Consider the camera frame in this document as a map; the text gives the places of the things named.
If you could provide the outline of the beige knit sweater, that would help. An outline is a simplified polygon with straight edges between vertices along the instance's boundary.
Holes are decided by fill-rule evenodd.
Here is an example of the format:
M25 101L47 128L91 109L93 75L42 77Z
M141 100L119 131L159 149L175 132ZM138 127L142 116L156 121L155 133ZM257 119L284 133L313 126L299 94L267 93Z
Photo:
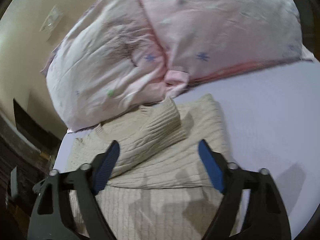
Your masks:
M120 155L96 197L117 239L201 239L220 205L198 144L229 157L218 104L210 94L177 105L170 98L98 125L73 142L66 170L76 170L112 141Z

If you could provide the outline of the white bed sheet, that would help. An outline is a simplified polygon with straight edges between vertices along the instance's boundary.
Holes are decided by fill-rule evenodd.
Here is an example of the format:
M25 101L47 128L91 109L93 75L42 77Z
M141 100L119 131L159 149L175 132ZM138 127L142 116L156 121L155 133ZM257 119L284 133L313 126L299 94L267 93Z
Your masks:
M280 192L291 236L319 205L319 62L266 68L196 86L177 105L210 94L218 104L229 149L241 168L266 168ZM66 172L73 142L94 128L65 135L54 168Z

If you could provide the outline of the pink floral duvet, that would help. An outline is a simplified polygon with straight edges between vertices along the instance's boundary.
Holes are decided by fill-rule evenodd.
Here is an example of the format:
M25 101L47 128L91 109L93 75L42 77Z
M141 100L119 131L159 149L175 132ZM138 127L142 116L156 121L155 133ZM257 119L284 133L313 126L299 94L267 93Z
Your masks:
M188 85L312 58L293 0L97 0L43 72L75 132Z

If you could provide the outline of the wall socket plate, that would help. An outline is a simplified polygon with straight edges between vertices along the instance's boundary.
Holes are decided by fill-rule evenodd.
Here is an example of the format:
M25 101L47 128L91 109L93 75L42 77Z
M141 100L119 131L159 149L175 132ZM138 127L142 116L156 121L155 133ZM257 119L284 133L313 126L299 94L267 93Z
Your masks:
M51 33L60 23L62 18L63 12L57 5L54 5L47 15L46 19L44 20L43 24L41 25L39 32L44 31L47 33Z

